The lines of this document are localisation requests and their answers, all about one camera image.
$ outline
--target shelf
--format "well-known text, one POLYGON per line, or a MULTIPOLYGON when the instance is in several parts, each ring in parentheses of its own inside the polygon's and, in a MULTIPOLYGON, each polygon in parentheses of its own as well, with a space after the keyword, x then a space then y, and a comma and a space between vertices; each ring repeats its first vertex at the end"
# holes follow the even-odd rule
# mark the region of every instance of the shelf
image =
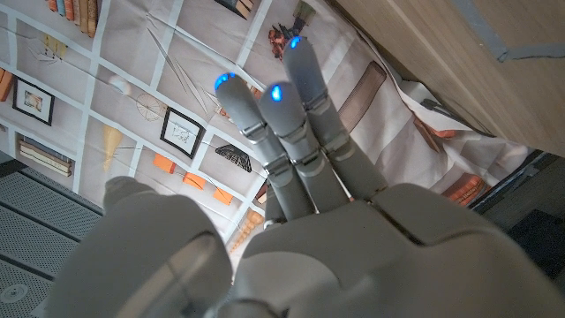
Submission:
POLYGON ((90 60, 67 48, 62 61, 60 59, 56 59, 55 63, 41 61, 33 52, 42 48, 43 32, 19 21, 18 33, 18 70, 71 97, 74 101, 83 103, 88 79, 86 70, 90 67, 90 60))
MULTIPOLYGON (((162 69, 157 91, 208 122, 215 115, 215 103, 204 92, 215 95, 214 83, 216 79, 229 70, 221 67, 210 57, 195 49, 178 34, 173 35, 169 46, 169 57, 173 61, 178 61, 186 76, 196 87, 207 108, 207 114, 190 88, 187 87, 185 91, 180 79, 168 64, 165 64, 162 69)), ((180 71, 178 72, 183 79, 184 75, 180 71)))
POLYGON ((16 130, 25 132, 27 137, 36 139, 40 138, 47 141, 46 146, 74 158, 77 153, 78 134, 82 112, 72 107, 66 102, 55 98, 53 105, 53 121, 51 126, 45 125, 33 117, 21 113, 11 106, 13 104, 13 88, 8 95, 6 102, 0 102, 0 118, 6 121, 6 124, 13 125, 16 130))
POLYGON ((31 167, 32 169, 36 170, 37 172, 40 172, 41 174, 43 174, 45 177, 50 178, 51 180, 57 182, 58 184, 72 189, 72 181, 74 180, 74 167, 75 167, 75 162, 72 162, 72 166, 71 166, 71 172, 72 174, 69 177, 66 177, 58 172, 53 171, 52 169, 45 167, 29 158, 24 157, 23 155, 21 155, 19 153, 19 144, 18 142, 16 142, 16 159, 18 159, 19 161, 21 161, 23 164, 25 164, 28 167, 31 167))
POLYGON ((0 27, 8 28, 8 15, 4 12, 0 12, 0 27))
POLYGON ((10 147, 10 134, 8 133, 8 127, 2 125, 0 127, 0 151, 2 151, 5 154, 9 154, 11 151, 9 149, 10 147))
POLYGON ((236 125, 231 123, 226 117, 215 115, 210 119, 209 125, 213 126, 215 134, 228 141, 230 144, 245 151, 251 157, 257 159, 251 148, 251 142, 239 132, 236 125))
POLYGON ((124 135, 114 152, 108 171, 105 171, 103 169, 106 159, 103 127, 102 122, 89 118, 79 187, 80 195, 99 206, 102 206, 106 181, 113 177, 128 175, 136 146, 135 140, 124 135))
MULTIPOLYGON (((269 43, 268 32, 273 29, 272 26, 279 28, 279 23, 287 28, 293 26, 295 21, 293 13, 298 1, 291 3, 285 1, 273 1, 271 3, 245 63, 244 69, 266 85, 275 81, 287 80, 283 63, 275 58, 271 51, 273 47, 269 43)), ((355 36, 355 29, 344 23, 335 23, 337 20, 341 22, 342 18, 336 12, 325 9, 322 5, 316 5, 316 10, 323 11, 315 13, 312 21, 304 26, 300 35, 307 37, 310 43, 315 44, 313 49, 320 67, 323 69, 324 65, 330 60, 333 50, 343 49, 337 45, 340 43, 341 34, 355 36)))
POLYGON ((10 41, 8 40, 8 16, 6 13, 0 12, 0 61, 7 64, 10 63, 10 41))
POLYGON ((102 66, 99 67, 98 80, 94 85, 91 109, 115 123, 120 123, 128 131, 169 152, 179 160, 182 160, 184 164, 190 166, 192 159, 182 151, 161 140, 165 112, 160 111, 159 117, 156 117, 156 120, 146 120, 138 111, 138 104, 136 102, 136 99, 140 95, 146 94, 146 92, 128 83, 130 93, 122 94, 110 84, 110 78, 113 76, 116 76, 114 72, 102 66))
POLYGON ((185 1, 177 25, 229 60, 236 61, 259 5, 260 1, 254 0, 251 14, 244 19, 215 1, 185 1), (222 27, 218 27, 218 21, 222 22, 222 27), (227 42, 226 32, 230 34, 227 42))
POLYGON ((8 10, 11 8, 18 11, 18 14, 8 12, 11 15, 13 14, 16 16, 18 19, 22 19, 26 23, 33 24, 34 27, 39 29, 43 29, 42 26, 46 26, 47 28, 57 30, 58 33, 77 43, 82 48, 88 50, 92 48, 93 39, 88 37, 88 34, 81 33, 80 28, 72 21, 67 20, 65 17, 61 17, 57 12, 51 11, 46 2, 39 1, 30 4, 28 1, 3 0, 2 3, 8 7, 8 10))
POLYGON ((192 185, 183 183, 186 173, 180 167, 176 167, 174 173, 169 174, 153 165, 155 152, 143 147, 139 158, 138 169, 135 178, 155 189, 156 192, 166 195, 185 195, 199 203, 203 210, 213 220, 215 226, 221 231, 229 227, 230 221, 241 207, 242 202, 234 197, 229 206, 214 198, 215 186, 207 180, 203 190, 192 185))
POLYGON ((258 178, 265 179, 259 174, 262 172, 259 162, 250 157, 252 171, 247 172, 215 152, 218 147, 228 144, 228 141, 214 136, 200 164, 200 171, 246 197, 255 195, 251 193, 253 184, 258 178))
POLYGON ((158 4, 148 1, 143 1, 143 4, 141 1, 136 4, 128 1, 110 2, 111 14, 106 20, 100 56, 150 84, 161 52, 147 29, 151 29, 164 45, 163 35, 170 26, 162 21, 169 20, 172 5, 173 0, 159 1, 158 4))

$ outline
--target wire sculpture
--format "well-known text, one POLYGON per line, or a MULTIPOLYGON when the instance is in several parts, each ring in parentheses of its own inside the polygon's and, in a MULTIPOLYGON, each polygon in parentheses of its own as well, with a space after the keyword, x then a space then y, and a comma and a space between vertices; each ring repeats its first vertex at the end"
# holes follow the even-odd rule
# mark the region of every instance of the wire sculpture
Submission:
POLYGON ((139 95, 135 102, 138 112, 147 121, 154 121, 160 117, 164 117, 168 107, 167 104, 147 93, 139 95))
POLYGON ((249 160, 249 155, 240 150, 233 145, 226 145, 218 147, 215 152, 218 155, 230 160, 236 164, 239 168, 251 173, 251 161, 249 160))

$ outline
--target orange object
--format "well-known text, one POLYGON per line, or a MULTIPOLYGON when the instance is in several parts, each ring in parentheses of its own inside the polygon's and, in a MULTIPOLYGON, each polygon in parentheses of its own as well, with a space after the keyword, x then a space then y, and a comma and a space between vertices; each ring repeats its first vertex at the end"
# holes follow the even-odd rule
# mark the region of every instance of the orange object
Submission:
POLYGON ((206 184, 206 180, 204 178, 201 178, 190 172, 186 172, 185 177, 183 178, 183 182, 187 185, 194 186, 199 190, 204 190, 204 185, 206 184))
POLYGON ((8 71, 4 71, 2 79, 0 79, 0 102, 6 102, 12 84, 13 75, 8 71))
POLYGON ((231 203, 231 199, 233 199, 233 195, 223 191, 220 188, 216 188, 214 192, 214 198, 225 205, 229 205, 231 203))
POLYGON ((153 160, 153 164, 163 169, 165 172, 171 174, 173 173, 175 167, 177 166, 176 163, 173 163, 171 160, 159 154, 155 154, 155 160, 153 160))
POLYGON ((48 0, 47 5, 52 11, 57 12, 57 0, 48 0))
POLYGON ((481 177, 464 173, 442 195, 447 196, 462 206, 466 206, 490 188, 481 177))
POLYGON ((265 217, 253 210, 248 210, 243 228, 240 229, 240 234, 237 237, 236 243, 234 243, 231 247, 230 254, 232 254, 245 241, 245 239, 247 239, 249 234, 251 234, 251 231, 253 231, 257 225, 263 224, 263 222, 265 222, 265 217))
POLYGON ((72 0, 64 0, 64 14, 70 21, 74 20, 74 13, 72 10, 72 0))

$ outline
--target bookshelf wallpaper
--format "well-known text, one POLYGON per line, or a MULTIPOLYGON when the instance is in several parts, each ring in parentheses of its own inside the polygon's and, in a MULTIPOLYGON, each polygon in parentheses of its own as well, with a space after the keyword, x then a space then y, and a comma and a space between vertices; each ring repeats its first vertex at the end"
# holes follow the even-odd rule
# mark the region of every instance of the bookshelf wallpaper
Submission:
MULTIPOLYGON (((84 2, 79 0, 78 10, 75 0, 62 2, 68 11, 73 4, 72 18, 67 11, 61 15, 58 7, 52 11, 51 0, 0 3, 0 68, 54 96, 52 123, 45 125, 14 110, 14 92, 8 91, 0 102, 5 128, 0 130, 0 150, 99 205, 104 183, 116 176, 134 177, 159 193, 187 195, 213 220, 233 252, 234 266, 248 240, 262 229, 257 225, 246 241, 236 242, 245 216, 253 211, 264 216, 265 205, 255 197, 266 173, 249 141, 217 103, 214 83, 219 74, 235 72, 259 97, 267 84, 287 79, 283 48, 297 34, 313 44, 337 108, 357 91, 370 63, 386 70, 386 80, 351 136, 390 184, 411 182, 441 192, 450 186, 441 182, 447 182, 442 178, 456 162, 492 184, 526 154, 524 147, 504 140, 490 140, 485 147, 480 137, 469 134, 457 145, 441 143, 439 153, 429 148, 414 128, 415 113, 438 131, 470 129, 421 110, 401 93, 398 74, 325 1, 87 0, 89 10, 83 14, 84 2), (86 28, 85 17, 91 22, 86 28), (161 138, 167 108, 203 128, 192 158, 161 138), (117 132, 105 138, 109 128, 117 132), (70 176, 23 156, 24 139, 69 160, 68 170, 59 164, 70 176), (228 145, 249 156, 244 169, 216 153, 228 145), (462 145, 473 154, 467 161, 461 159, 462 145), (156 155, 169 161, 168 170, 155 165, 156 155), (472 159, 484 155, 489 159, 472 159), (489 171, 494 162, 504 169, 489 171), (183 182, 191 175, 204 179, 204 186, 183 182), (218 188, 230 197, 229 204, 214 197, 218 188)), ((179 139, 192 138, 191 132, 182 133, 179 139)))

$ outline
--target bookshelf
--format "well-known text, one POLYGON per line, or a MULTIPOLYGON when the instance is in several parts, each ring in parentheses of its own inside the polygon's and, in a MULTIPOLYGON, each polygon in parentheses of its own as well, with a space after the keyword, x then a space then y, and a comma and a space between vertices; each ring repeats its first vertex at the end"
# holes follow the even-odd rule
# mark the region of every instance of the bookshelf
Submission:
POLYGON ((11 107, 13 89, 8 94, 6 102, 0 102, 2 119, 9 125, 20 128, 23 134, 44 140, 46 145, 56 151, 73 158, 77 154, 80 118, 82 112, 66 102, 56 98, 53 105, 53 121, 51 126, 38 122, 35 118, 26 116, 11 107))
POLYGON ((37 162, 35 162, 34 160, 23 156, 20 151, 19 151, 19 144, 18 144, 18 140, 23 140, 23 138, 25 137, 30 137, 27 136, 25 134, 21 134, 18 133, 16 135, 16 159, 18 159, 19 161, 21 161, 23 164, 33 167, 35 170, 37 170, 38 172, 42 173, 43 175, 45 175, 48 178, 51 178, 52 180, 56 181, 57 183, 72 189, 72 184, 73 184, 73 180, 74 180, 74 168, 75 168, 75 164, 74 162, 72 162, 71 165, 71 175, 70 176, 64 176, 58 172, 53 171, 51 168, 45 167, 41 164, 38 164, 37 162))
POLYGON ((41 52, 36 47, 41 48, 41 45, 37 46, 37 44, 41 43, 43 32, 19 21, 18 34, 18 69, 53 87, 56 91, 71 97, 74 101, 83 102, 87 87, 87 73, 85 70, 88 69, 90 60, 71 48, 66 49, 66 54, 62 61, 59 59, 49 61, 38 60, 32 50, 36 53, 41 52), (67 62, 67 59, 70 59, 73 64, 67 62))
MULTIPOLYGON (((255 7, 267 12, 270 3, 261 2, 255 4, 255 7)), ((162 194, 187 195, 198 202, 228 244, 229 238, 237 231, 237 224, 249 208, 264 214, 262 207, 256 206, 257 202, 254 204, 253 200, 265 175, 254 159, 255 154, 249 141, 227 119, 215 116, 215 105, 204 91, 214 92, 215 78, 221 72, 237 72, 254 86, 264 87, 243 72, 241 67, 245 65, 249 53, 248 44, 257 36, 257 30, 265 17, 257 15, 256 18, 253 9, 250 18, 245 20, 225 10, 227 13, 222 19, 233 21, 231 31, 238 36, 225 50, 220 49, 218 53, 211 49, 218 45, 213 35, 206 37, 194 27, 196 22, 187 19, 193 15, 191 8, 194 5, 218 4, 163 1, 162 10, 154 12, 152 31, 166 50, 184 52, 177 60, 199 90, 208 114, 195 102, 192 93, 185 93, 179 82, 171 79, 175 75, 160 55, 151 36, 148 36, 145 25, 143 30, 135 29, 131 34, 115 32, 122 26, 124 19, 129 17, 128 14, 132 15, 131 10, 128 11, 119 1, 99 0, 100 14, 94 38, 82 34, 71 21, 49 10, 43 1, 33 4, 19 0, 2 1, 0 67, 45 89, 56 99, 51 127, 12 110, 11 97, 0 104, 3 109, 0 113, 0 125, 6 127, 5 132, 0 131, 0 150, 16 156, 30 167, 99 205, 102 204, 104 183, 109 178, 120 175, 135 177, 162 194), (42 39, 43 33, 68 46, 63 62, 44 65, 36 61, 24 36, 42 39), (118 44, 123 48, 129 45, 128 41, 132 41, 131 46, 136 48, 131 54, 116 51, 118 44), (112 76, 119 76, 129 82, 132 89, 129 96, 117 93, 110 85, 112 76), (205 143, 200 144, 193 160, 160 140, 162 119, 150 122, 138 113, 135 97, 141 94, 152 95, 204 126, 205 143), (104 125, 116 127, 124 134, 119 147, 131 148, 117 151, 107 172, 102 168, 104 150, 101 131, 104 125), (64 177, 19 155, 17 140, 21 136, 33 138, 71 158, 74 161, 72 175, 64 177), (216 154, 215 149, 206 143, 220 146, 229 143, 240 148, 251 157, 253 170, 262 175, 247 173, 216 154), (155 167, 155 153, 165 155, 175 162, 176 174, 170 175, 155 167), (187 171, 207 180, 203 190, 182 182, 181 175, 187 171), (229 206, 214 199, 214 185, 234 196, 229 206)))
POLYGON ((2 4, 12 10, 6 10, 2 7, 0 7, 0 10, 3 9, 2 11, 13 15, 16 19, 41 29, 55 36, 60 41, 66 42, 64 39, 60 39, 59 34, 65 39, 78 44, 81 48, 92 48, 93 39, 88 37, 88 34, 81 33, 79 27, 66 18, 61 17, 57 12, 51 11, 45 3, 37 2, 34 5, 30 5, 27 1, 3 0, 2 4))

